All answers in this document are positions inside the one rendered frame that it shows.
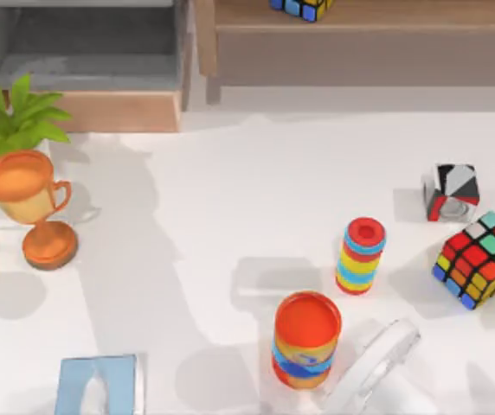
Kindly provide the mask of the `stack of coloured rings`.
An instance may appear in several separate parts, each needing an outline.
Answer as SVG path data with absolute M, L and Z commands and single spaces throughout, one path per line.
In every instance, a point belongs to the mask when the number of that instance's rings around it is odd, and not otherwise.
M 344 231 L 336 268 L 338 287 L 350 295 L 362 295 L 373 285 L 386 245 L 386 230 L 371 217 L 352 220 Z

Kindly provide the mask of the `orange can with blue band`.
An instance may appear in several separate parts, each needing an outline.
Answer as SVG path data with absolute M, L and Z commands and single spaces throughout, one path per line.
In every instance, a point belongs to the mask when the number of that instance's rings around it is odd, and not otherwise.
M 311 290 L 286 297 L 274 317 L 272 365 L 292 389 L 313 389 L 331 371 L 342 317 L 330 298 Z

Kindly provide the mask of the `pale wooden drawer front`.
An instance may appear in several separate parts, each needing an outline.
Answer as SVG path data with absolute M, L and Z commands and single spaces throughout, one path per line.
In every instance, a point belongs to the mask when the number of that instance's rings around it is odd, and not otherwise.
M 179 91 L 68 91 L 56 105 L 67 132 L 177 132 L 182 116 Z

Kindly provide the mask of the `wooden open shelf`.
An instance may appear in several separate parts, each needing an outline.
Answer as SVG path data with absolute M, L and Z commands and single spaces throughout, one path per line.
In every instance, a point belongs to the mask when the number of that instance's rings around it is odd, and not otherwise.
M 495 87 L 495 0 L 335 0 L 319 22 L 269 0 L 193 0 L 198 63 L 224 86 Z

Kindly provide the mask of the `black white red cube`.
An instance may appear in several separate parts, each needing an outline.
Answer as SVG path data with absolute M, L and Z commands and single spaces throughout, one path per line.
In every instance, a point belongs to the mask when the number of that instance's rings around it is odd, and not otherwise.
M 422 176 L 428 221 L 468 222 L 479 205 L 476 169 L 465 163 L 436 163 Z

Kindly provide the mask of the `colourful puzzle cube blue tiles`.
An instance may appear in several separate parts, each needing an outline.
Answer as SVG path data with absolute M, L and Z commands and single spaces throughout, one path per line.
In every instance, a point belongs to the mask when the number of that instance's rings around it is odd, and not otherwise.
M 307 22 L 317 22 L 334 0 L 268 0 L 268 3 L 273 10 L 283 11 Z

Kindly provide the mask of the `orange trophy cup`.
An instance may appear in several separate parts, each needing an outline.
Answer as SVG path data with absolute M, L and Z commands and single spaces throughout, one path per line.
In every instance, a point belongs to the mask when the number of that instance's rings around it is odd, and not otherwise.
M 49 217 L 70 201 L 72 185 L 56 181 L 51 160 L 38 150 L 18 150 L 0 157 L 0 208 L 12 220 L 30 226 L 22 243 L 27 262 L 52 271 L 73 259 L 78 237 L 68 223 Z

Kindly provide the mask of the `pulled-out drawer grey inside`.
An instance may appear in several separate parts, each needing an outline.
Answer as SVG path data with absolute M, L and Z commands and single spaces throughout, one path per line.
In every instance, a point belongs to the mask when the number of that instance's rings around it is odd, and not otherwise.
M 187 0 L 0 0 L 0 86 L 170 91 L 182 84 Z

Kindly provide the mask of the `light blue tissue box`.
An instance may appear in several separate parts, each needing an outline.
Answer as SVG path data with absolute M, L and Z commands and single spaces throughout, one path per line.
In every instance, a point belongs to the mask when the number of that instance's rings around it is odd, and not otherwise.
M 145 374 L 136 354 L 61 361 L 54 415 L 145 415 Z

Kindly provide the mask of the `colourful puzzle cube red tiles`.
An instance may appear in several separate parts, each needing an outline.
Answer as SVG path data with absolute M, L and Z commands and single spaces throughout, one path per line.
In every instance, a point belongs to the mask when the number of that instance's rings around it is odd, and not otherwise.
M 489 211 L 443 244 L 432 268 L 468 310 L 495 296 L 495 212 Z

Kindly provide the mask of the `green leafy plant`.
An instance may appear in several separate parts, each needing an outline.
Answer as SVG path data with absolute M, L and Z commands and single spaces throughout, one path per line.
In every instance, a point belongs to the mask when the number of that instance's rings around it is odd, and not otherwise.
M 68 134 L 56 121 L 71 118 L 55 106 L 61 93 L 33 93 L 28 73 L 17 79 L 6 97 L 0 87 L 0 157 L 16 150 L 33 150 L 42 141 L 69 141 Z

